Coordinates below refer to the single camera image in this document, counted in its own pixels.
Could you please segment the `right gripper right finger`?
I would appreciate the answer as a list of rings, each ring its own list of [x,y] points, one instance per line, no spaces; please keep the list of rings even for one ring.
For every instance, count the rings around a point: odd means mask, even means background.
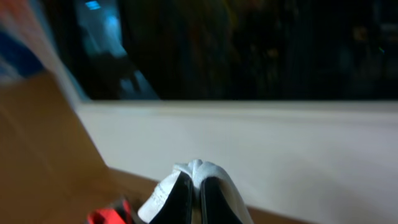
[[[243,224],[229,207],[216,177],[201,183],[200,199],[202,224]]]

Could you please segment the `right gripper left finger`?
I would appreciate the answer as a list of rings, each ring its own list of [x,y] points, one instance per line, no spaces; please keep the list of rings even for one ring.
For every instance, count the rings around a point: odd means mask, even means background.
[[[193,183],[191,178],[180,173],[164,206],[149,224],[191,224]]]

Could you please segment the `white t-shirt with robot print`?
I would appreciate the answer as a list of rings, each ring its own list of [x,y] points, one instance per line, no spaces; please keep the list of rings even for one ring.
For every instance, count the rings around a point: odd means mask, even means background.
[[[187,174],[193,183],[191,223],[202,223],[200,188],[201,183],[209,177],[216,177],[219,180],[221,191],[229,207],[240,221],[243,224],[254,223],[241,194],[228,173],[222,167],[200,159],[192,160],[186,164],[174,165],[172,173],[156,185],[152,195],[138,210],[138,216],[143,222],[149,223],[164,206],[180,173]]]

